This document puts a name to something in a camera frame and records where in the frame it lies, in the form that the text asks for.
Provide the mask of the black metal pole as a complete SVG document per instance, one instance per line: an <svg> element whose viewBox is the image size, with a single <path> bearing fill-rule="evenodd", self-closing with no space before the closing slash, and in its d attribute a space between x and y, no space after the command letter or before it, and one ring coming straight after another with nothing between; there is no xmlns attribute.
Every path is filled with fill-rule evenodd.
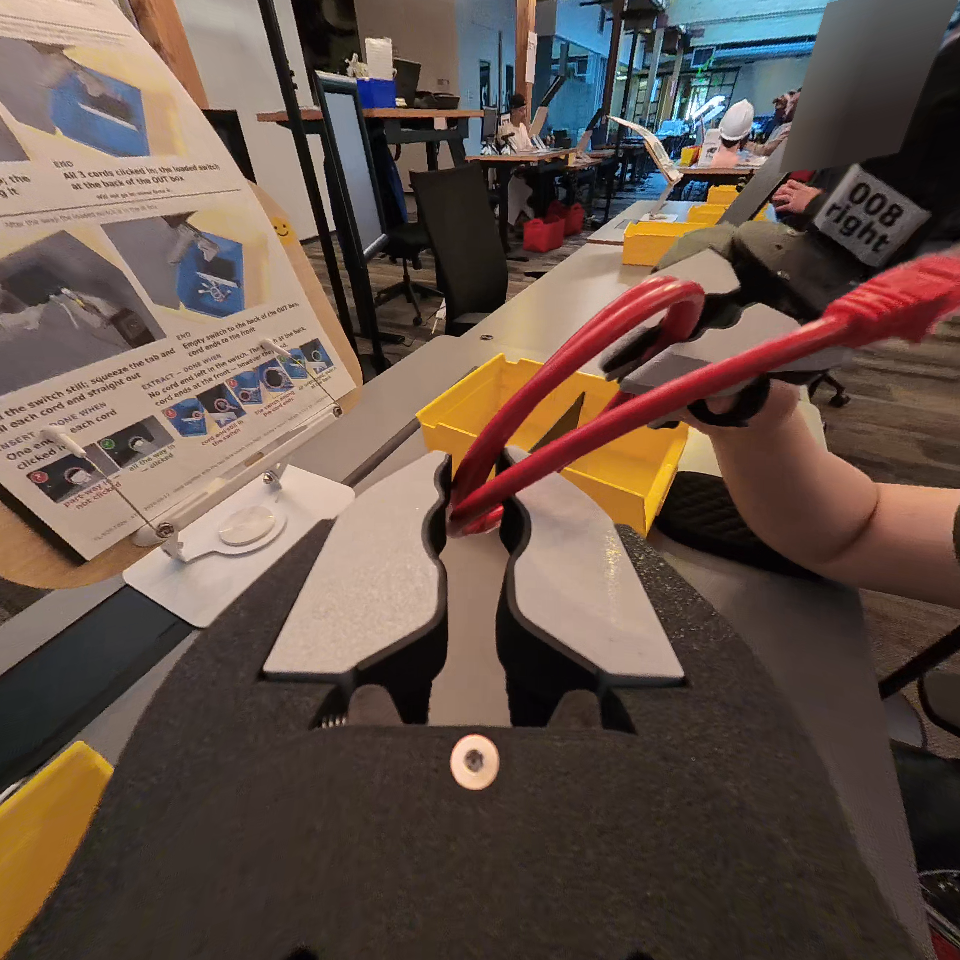
<svg viewBox="0 0 960 960"><path fill-rule="evenodd" d="M286 125L294 140L294 149L296 151L298 165L304 181L310 209L318 230L320 248L331 282L338 318L349 345L353 348L354 353L358 353L353 314L347 302L346 289L334 251L314 157L308 143L306 125L297 99L297 93L294 89L291 66L283 43L276 5L273 1L258 1L257 6L266 34L274 73L279 83L286 116Z"/></svg>

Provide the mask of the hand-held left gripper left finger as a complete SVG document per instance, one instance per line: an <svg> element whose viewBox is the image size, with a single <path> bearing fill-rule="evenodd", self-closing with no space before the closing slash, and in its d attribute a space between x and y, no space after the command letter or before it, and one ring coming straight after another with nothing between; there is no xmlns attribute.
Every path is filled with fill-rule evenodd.
<svg viewBox="0 0 960 960"><path fill-rule="evenodd" d="M263 665L276 681L378 686L401 721L426 724L449 651L452 458L429 452L337 518Z"/></svg>

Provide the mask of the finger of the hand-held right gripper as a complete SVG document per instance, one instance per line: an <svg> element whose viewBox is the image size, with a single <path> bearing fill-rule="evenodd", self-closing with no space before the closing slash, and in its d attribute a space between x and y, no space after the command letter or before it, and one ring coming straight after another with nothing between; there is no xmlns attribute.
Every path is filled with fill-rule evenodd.
<svg viewBox="0 0 960 960"><path fill-rule="evenodd" d="M693 339L709 326L718 326L718 317L734 306L740 283L732 264L714 249L704 249L678 262L658 268L655 277L665 277L680 282L695 282L702 287L704 305L701 319ZM659 337L659 328L666 318L667 310L660 310L643 320L635 328L613 342L600 354L600 375L606 380L621 380L637 370Z"/></svg>
<svg viewBox="0 0 960 960"><path fill-rule="evenodd" d="M797 320L785 314L741 314L732 326L707 328L694 339L667 346L622 378L620 392L641 397L677 378L796 333L801 327ZM690 404L687 412L708 426L745 427L762 410L769 398L772 381L796 386L815 385L831 370L843 367L849 361L847 347L828 347L797 361L766 368L735 388L726 390L725 396L733 398L734 403L724 413L712 412L703 400Z"/></svg>

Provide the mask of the printed instruction sheet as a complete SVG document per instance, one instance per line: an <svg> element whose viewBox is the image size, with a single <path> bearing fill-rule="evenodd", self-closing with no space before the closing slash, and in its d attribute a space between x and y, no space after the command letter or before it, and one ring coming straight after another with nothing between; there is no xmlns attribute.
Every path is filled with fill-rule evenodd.
<svg viewBox="0 0 960 960"><path fill-rule="evenodd" d="M92 561L354 389L271 220L115 2L2 2L2 499Z"/></svg>

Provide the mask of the white sheet on stand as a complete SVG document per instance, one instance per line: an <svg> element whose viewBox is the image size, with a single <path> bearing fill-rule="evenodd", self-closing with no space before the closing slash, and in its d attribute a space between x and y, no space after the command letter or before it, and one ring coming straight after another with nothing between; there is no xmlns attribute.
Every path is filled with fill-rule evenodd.
<svg viewBox="0 0 960 960"><path fill-rule="evenodd" d="M664 143L651 130L637 122L612 114L608 114L606 119L641 140L647 156L654 162L654 166L659 173L664 176L667 186L674 188L679 185L682 175L677 163L667 152Z"/></svg>

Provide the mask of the grey standing panel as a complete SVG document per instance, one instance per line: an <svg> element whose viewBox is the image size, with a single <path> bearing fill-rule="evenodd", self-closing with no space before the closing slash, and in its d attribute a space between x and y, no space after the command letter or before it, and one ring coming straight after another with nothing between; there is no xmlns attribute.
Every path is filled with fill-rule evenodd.
<svg viewBox="0 0 960 960"><path fill-rule="evenodd" d="M338 162L363 260L386 250L387 220L357 80L317 71L317 99Z"/></svg>

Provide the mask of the black bin divider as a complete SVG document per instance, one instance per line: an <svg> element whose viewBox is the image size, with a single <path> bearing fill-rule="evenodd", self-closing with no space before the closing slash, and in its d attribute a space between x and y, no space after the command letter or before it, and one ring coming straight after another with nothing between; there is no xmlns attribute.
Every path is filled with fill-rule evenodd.
<svg viewBox="0 0 960 960"><path fill-rule="evenodd" d="M556 420L546 433L543 434L540 440L531 447L530 453L537 453L576 430L580 426L585 400L586 392L582 391L569 408Z"/></svg>

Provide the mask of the person's right hand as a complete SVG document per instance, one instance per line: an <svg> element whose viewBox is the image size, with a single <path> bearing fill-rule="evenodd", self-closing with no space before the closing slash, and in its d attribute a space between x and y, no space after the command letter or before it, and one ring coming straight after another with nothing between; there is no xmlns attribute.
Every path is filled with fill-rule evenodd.
<svg viewBox="0 0 960 960"><path fill-rule="evenodd" d="M795 469L820 446L798 387L774 381L759 411L741 426L708 423L686 410L682 420L708 438L726 486L767 484Z"/></svg>

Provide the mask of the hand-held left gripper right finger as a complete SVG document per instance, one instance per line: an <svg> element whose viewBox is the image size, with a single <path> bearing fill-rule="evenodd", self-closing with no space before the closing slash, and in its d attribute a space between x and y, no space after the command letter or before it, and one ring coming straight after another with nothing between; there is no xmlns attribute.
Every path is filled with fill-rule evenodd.
<svg viewBox="0 0 960 960"><path fill-rule="evenodd" d="M686 682L612 519L563 475L504 505L509 558L497 609L497 654L535 697L568 690L673 688Z"/></svg>

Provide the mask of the black framed panel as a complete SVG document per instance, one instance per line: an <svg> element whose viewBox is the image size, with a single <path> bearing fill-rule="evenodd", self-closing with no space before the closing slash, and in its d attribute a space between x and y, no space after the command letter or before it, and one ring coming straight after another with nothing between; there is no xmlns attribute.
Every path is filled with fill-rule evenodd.
<svg viewBox="0 0 960 960"><path fill-rule="evenodd" d="M257 184L257 174L238 112L233 109L207 108L203 109L202 113L244 178L252 184Z"/></svg>

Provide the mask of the wooden standing desk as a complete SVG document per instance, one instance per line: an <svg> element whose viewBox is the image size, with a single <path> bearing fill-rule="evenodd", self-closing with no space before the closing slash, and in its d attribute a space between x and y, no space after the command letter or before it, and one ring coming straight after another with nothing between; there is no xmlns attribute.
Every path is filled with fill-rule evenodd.
<svg viewBox="0 0 960 960"><path fill-rule="evenodd" d="M321 108L301 106L299 110L304 133L308 137L319 138L320 144L326 151L326 141L323 139L325 124ZM441 146L448 148L454 167L467 165L467 140L470 136L471 123L474 119L482 118L482 111L479 110L420 109L402 106L364 107L362 114L368 139L372 139L374 134L382 135L390 150L397 156L398 151L403 147L414 145L424 147L429 171L440 169ZM260 124L275 125L290 131L291 134L293 132L292 122L288 119L285 110L259 112L256 114L256 120Z"/></svg>

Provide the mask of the wooden post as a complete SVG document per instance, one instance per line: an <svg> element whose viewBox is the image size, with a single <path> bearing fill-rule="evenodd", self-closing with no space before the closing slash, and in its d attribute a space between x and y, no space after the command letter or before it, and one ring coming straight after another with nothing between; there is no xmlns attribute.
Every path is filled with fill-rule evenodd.
<svg viewBox="0 0 960 960"><path fill-rule="evenodd" d="M200 71L175 1L129 1L141 36L150 44L197 106L210 108Z"/></svg>

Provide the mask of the black office chair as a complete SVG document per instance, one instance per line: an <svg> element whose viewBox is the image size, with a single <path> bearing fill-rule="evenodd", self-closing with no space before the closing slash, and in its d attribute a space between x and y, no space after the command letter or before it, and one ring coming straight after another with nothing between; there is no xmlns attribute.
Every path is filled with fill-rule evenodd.
<svg viewBox="0 0 960 960"><path fill-rule="evenodd" d="M477 164L413 172L417 220L434 254L447 336L461 337L504 306L509 267Z"/></svg>
<svg viewBox="0 0 960 960"><path fill-rule="evenodd" d="M376 307L384 306L402 297L414 308L413 324L419 328L424 324L422 312L423 298L444 299L444 294L435 286L414 280L411 268L418 271L423 268L422 254L432 251L425 227L419 222L405 222L387 232L387 244L383 255L390 262L399 261L402 266L402 280L374 294Z"/></svg>

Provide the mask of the black flat panel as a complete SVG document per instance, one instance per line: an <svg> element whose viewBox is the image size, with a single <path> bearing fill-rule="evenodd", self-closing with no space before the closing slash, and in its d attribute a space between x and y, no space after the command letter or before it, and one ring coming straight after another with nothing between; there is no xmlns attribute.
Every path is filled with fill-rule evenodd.
<svg viewBox="0 0 960 960"><path fill-rule="evenodd" d="M7 626L34 645L2 671L1 786L51 761L194 633L128 585L55 591Z"/></svg>

